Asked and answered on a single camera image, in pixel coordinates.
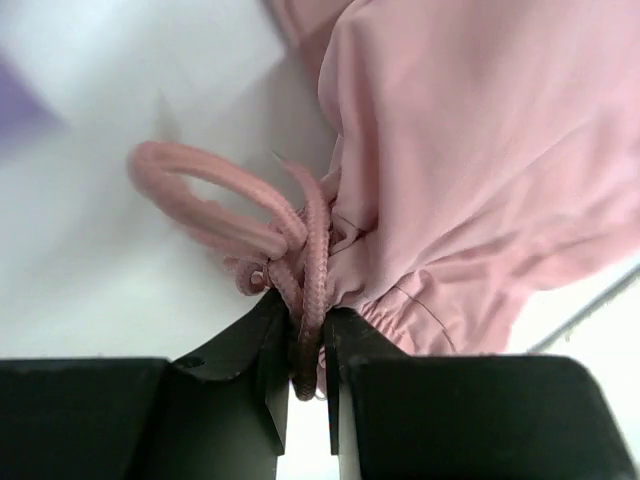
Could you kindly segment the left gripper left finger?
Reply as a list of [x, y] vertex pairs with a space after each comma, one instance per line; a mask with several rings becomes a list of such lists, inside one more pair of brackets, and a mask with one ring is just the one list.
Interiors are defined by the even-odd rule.
[[288, 312], [270, 291], [196, 350], [1, 364], [5, 479], [272, 479]]

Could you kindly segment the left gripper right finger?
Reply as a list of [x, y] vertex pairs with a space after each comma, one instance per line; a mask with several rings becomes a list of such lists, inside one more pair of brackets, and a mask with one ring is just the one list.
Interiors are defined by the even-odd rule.
[[348, 309], [324, 324], [344, 479], [635, 479], [601, 388], [561, 356], [411, 356]]

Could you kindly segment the pink trousers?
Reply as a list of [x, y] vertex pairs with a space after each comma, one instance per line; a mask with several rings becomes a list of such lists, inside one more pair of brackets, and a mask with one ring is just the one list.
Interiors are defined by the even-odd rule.
[[223, 158], [146, 142], [136, 188], [277, 290], [298, 398], [330, 309], [412, 355], [494, 353], [528, 298], [639, 246], [635, 1], [277, 1], [336, 144], [306, 204]]

